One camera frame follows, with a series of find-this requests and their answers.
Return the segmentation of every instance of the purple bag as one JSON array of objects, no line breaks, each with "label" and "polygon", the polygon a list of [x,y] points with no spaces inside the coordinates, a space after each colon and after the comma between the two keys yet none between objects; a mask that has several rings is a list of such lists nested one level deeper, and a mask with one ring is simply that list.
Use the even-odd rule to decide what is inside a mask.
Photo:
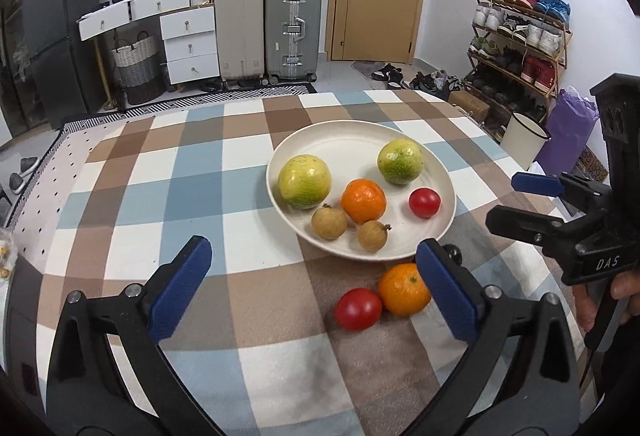
[{"label": "purple bag", "polygon": [[595,103],[580,97],[574,87],[560,90],[546,121],[551,140],[542,146],[536,158],[545,174],[558,175],[574,168],[599,118]]}]

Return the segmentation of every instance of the white plate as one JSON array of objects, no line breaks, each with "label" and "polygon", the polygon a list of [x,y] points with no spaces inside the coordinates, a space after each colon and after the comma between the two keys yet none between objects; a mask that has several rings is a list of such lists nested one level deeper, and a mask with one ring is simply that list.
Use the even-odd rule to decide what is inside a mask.
[{"label": "white plate", "polygon": [[[424,170],[408,185],[387,182],[378,170],[378,153],[391,140],[409,138],[391,127],[363,121],[330,121],[296,131],[276,148],[267,166],[267,189],[274,207],[298,235],[311,244],[336,256],[361,261],[391,261],[411,258],[418,243],[425,238],[440,239],[449,229],[456,214],[456,193],[447,169],[441,161],[422,146]],[[311,216],[316,209],[299,210],[282,201],[278,190],[280,169],[297,155],[314,155],[329,166],[332,186],[325,203],[340,206],[347,184],[357,178],[367,178],[380,185],[386,195],[386,210],[380,221],[389,223],[391,231],[386,245],[369,254],[359,244],[352,223],[335,241],[320,238],[311,228]],[[416,217],[409,209],[409,195],[417,188],[429,187],[442,199],[436,215],[428,220]]]}]

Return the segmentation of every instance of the drawer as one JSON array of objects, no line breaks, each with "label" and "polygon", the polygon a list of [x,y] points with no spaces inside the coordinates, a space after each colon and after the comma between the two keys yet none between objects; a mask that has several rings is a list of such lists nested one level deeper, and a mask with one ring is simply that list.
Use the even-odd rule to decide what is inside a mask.
[{"label": "drawer", "polygon": [[129,2],[130,0],[124,0],[96,10],[84,20],[78,22],[80,39],[84,41],[107,30],[113,30],[117,26],[129,23]]},{"label": "drawer", "polygon": [[164,40],[164,51],[167,61],[198,57],[199,55],[215,54],[218,52],[215,32],[201,32]]},{"label": "drawer", "polygon": [[200,55],[189,59],[178,59],[166,64],[171,84],[208,79],[220,75],[218,54]]},{"label": "drawer", "polygon": [[189,7],[189,0],[132,0],[131,18],[141,20],[163,12],[185,9]]},{"label": "drawer", "polygon": [[216,29],[213,5],[160,16],[162,38],[171,39]]}]

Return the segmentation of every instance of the blue sneaker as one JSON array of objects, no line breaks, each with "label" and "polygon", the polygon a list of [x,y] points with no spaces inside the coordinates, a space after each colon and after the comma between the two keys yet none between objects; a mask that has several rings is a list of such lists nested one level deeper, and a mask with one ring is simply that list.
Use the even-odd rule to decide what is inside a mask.
[{"label": "blue sneaker", "polygon": [[571,5],[562,0],[538,0],[533,9],[536,12],[548,14],[556,20],[561,20],[566,26],[569,26]]}]

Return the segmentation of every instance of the gray suitcase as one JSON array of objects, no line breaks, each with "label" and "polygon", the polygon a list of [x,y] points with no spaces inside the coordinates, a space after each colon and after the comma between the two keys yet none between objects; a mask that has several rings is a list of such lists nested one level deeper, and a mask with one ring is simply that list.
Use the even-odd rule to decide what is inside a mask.
[{"label": "gray suitcase", "polygon": [[265,0],[267,73],[278,79],[316,80],[322,0]]},{"label": "gray suitcase", "polygon": [[262,77],[264,0],[214,0],[214,3],[220,76],[224,80]]}]

